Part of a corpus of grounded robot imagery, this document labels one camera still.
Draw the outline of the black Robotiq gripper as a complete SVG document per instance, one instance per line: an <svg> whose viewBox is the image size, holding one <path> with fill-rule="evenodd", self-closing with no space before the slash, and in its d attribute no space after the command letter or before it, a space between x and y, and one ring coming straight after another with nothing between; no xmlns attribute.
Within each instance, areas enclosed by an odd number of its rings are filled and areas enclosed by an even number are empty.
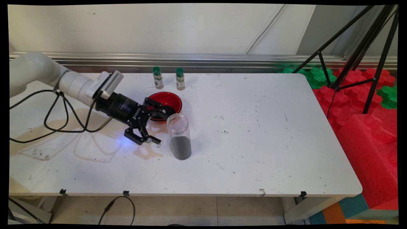
<svg viewBox="0 0 407 229"><path fill-rule="evenodd" d="M95 109L128 125L129 127L124 131L124 136L137 145L142 145L145 142L160 145L161 140L151 136L145 125L149 119L155 122L165 122L169 116L176 113L173 107L162 105L151 98L145 98L143 105L141 105L120 93L113 93L108 99L98 97ZM134 133L135 128L139 131L140 136Z"/></svg>

